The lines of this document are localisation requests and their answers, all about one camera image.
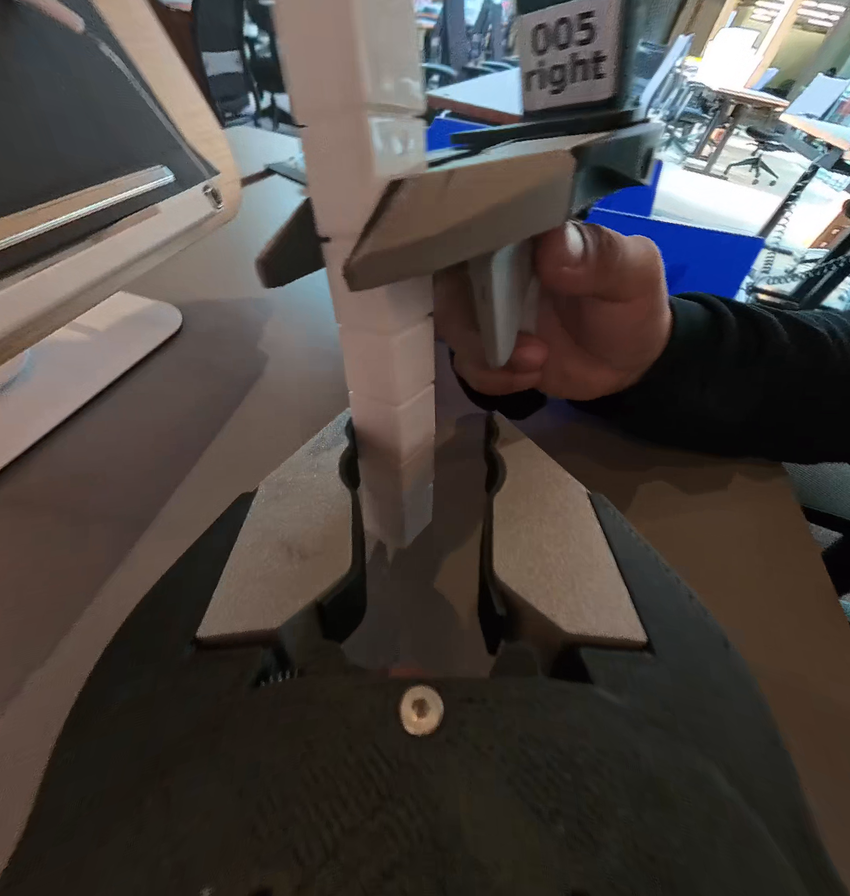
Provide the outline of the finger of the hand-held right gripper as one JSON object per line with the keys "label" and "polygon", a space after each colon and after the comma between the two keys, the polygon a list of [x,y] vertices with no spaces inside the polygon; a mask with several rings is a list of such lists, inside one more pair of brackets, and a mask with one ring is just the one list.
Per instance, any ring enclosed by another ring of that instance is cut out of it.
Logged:
{"label": "finger of the hand-held right gripper", "polygon": [[303,202],[256,256],[255,271],[261,285],[285,287],[323,269],[322,245],[312,203]]}
{"label": "finger of the hand-held right gripper", "polygon": [[574,149],[498,149],[400,178],[343,263],[359,292],[424,277],[552,230],[567,217]]}

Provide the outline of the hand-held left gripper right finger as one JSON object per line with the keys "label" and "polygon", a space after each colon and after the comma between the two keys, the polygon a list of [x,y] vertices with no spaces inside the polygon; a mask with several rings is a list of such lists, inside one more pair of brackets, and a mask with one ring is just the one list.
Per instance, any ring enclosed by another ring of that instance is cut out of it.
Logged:
{"label": "hand-held left gripper right finger", "polygon": [[486,649],[649,644],[589,490],[499,414],[486,420],[478,621]]}

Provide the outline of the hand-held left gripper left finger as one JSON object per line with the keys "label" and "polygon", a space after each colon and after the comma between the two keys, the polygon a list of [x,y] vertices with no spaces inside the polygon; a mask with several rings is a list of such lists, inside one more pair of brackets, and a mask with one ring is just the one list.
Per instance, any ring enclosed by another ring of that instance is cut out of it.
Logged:
{"label": "hand-held left gripper left finger", "polygon": [[255,492],[196,632],[202,644],[262,643],[302,616],[345,642],[365,616],[365,532],[349,413]]}

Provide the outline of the white segmented bar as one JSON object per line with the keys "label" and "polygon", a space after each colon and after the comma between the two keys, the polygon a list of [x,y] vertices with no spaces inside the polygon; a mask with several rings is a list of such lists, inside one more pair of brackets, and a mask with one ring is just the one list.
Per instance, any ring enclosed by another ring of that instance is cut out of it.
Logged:
{"label": "white segmented bar", "polygon": [[353,292],[343,264],[385,188],[427,168],[413,2],[280,1],[278,50],[339,325],[366,534],[389,552],[432,518],[431,279]]}

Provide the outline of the person's right hand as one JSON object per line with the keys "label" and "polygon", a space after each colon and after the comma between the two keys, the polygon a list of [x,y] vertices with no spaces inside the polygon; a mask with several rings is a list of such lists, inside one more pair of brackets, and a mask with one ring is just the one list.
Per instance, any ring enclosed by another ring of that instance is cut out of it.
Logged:
{"label": "person's right hand", "polygon": [[535,333],[518,335],[498,368],[486,362],[464,267],[436,275],[435,332],[453,353],[456,375],[490,397],[535,390],[592,401],[635,385],[664,352],[672,329],[655,244],[569,222],[535,239],[533,263],[540,284]]}

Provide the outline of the white office desk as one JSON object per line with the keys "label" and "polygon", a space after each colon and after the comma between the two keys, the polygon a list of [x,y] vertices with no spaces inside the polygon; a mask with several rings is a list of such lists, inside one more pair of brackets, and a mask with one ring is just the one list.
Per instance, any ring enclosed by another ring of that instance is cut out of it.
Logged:
{"label": "white office desk", "polygon": [[427,93],[431,111],[488,126],[514,125],[523,115],[518,67],[479,75]]}

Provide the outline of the blue storage bin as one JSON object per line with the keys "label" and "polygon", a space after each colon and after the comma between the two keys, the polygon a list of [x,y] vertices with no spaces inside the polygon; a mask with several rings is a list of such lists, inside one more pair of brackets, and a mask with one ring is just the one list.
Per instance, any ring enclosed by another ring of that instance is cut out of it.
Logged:
{"label": "blue storage bin", "polygon": [[[465,160],[498,149],[538,149],[535,141],[527,141],[524,148],[495,148],[475,155],[467,151],[456,151],[452,147],[452,135],[462,132],[456,128],[456,120],[436,118],[427,126],[428,169],[439,168],[448,163]],[[463,131],[480,130],[469,128]],[[571,149],[581,138],[568,140],[551,139],[548,149]],[[618,189],[609,195],[612,199],[628,190],[648,190],[654,184],[654,168],[642,185]],[[751,264],[762,247],[762,240],[756,237],[727,233],[697,225],[668,222],[646,215],[632,214],[626,210],[607,208],[606,196],[591,207],[576,215],[568,216],[554,227],[572,221],[594,223],[602,228],[615,231],[623,236],[645,237],[657,247],[663,262],[667,289],[673,295],[688,292],[710,293],[731,298],[748,274]]]}

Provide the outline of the black office chair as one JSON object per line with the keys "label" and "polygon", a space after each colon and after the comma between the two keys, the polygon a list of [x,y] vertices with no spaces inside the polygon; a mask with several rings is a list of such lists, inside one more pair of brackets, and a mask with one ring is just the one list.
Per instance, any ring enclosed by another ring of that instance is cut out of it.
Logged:
{"label": "black office chair", "polygon": [[195,1],[192,37],[202,85],[222,126],[292,124],[278,96],[285,91],[274,29],[274,2]]}
{"label": "black office chair", "polygon": [[765,161],[765,154],[777,151],[787,151],[788,148],[779,140],[776,133],[770,132],[759,126],[748,126],[745,136],[753,144],[750,154],[742,160],[728,164],[723,172],[723,179],[728,180],[730,173],[736,168],[745,168],[752,175],[752,185],[758,185],[762,176],[768,177],[768,185],[778,183],[778,173]]}

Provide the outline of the white stand ledge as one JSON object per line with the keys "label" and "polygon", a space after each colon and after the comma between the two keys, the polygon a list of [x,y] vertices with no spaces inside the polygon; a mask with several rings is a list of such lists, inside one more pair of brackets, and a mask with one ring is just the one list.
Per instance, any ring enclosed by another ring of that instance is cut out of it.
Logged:
{"label": "white stand ledge", "polygon": [[0,280],[0,366],[228,223],[240,182],[219,175]]}

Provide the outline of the white stand base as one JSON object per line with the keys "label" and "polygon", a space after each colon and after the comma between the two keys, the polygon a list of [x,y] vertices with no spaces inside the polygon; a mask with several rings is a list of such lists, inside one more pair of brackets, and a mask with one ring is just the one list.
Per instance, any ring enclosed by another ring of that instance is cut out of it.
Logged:
{"label": "white stand base", "polygon": [[160,300],[117,292],[0,365],[0,472],[181,329]]}

